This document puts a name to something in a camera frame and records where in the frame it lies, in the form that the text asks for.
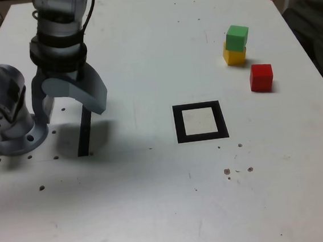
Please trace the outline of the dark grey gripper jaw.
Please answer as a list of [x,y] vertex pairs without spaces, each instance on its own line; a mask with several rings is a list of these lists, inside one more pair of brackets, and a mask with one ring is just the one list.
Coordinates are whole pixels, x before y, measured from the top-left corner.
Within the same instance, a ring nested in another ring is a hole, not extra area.
[[42,69],[38,68],[31,82],[32,109],[38,121],[48,125],[51,122],[51,113],[54,107],[54,98],[45,94],[42,84],[47,79]]

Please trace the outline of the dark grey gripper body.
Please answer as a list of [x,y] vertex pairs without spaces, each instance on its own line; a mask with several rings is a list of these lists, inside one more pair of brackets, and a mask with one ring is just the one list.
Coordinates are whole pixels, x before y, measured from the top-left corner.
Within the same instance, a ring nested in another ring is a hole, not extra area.
[[74,66],[68,65],[52,65],[45,67],[38,67],[36,77],[40,78],[41,82],[46,81],[48,84],[58,83],[60,81],[77,81],[84,77],[83,67],[73,70]]

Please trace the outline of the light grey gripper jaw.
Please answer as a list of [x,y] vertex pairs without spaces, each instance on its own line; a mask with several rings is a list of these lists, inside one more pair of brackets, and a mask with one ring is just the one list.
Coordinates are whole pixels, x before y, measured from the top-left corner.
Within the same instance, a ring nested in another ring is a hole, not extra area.
[[42,90],[50,97],[73,98],[89,111],[101,115],[107,108],[107,88],[91,65],[85,63],[82,67],[82,80],[52,84],[44,81]]

